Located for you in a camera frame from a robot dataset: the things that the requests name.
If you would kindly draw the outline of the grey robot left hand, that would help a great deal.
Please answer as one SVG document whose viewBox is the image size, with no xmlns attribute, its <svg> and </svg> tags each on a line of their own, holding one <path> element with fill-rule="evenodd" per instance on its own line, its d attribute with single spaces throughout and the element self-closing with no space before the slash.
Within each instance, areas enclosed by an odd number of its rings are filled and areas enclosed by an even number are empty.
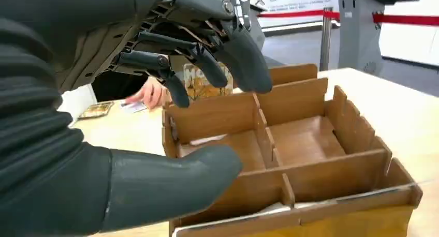
<svg viewBox="0 0 439 237">
<path fill-rule="evenodd" d="M 176 106 L 189 98 L 165 55 L 223 87 L 268 93 L 250 0 L 1 0 L 1 236 L 86 236 L 193 215 L 243 164 L 229 146 L 183 158 L 85 142 L 62 94 L 109 71 L 144 71 Z"/>
</svg>

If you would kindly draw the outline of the person's left hand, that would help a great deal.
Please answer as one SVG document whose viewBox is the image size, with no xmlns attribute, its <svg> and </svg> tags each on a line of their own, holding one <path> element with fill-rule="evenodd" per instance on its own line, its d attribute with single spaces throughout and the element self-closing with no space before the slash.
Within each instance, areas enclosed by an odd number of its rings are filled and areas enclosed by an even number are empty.
<svg viewBox="0 0 439 237">
<path fill-rule="evenodd" d="M 168 89 L 154 77 L 148 77 L 138 92 L 127 97 L 125 103 L 141 102 L 149 109 L 155 109 L 171 102 Z"/>
</svg>

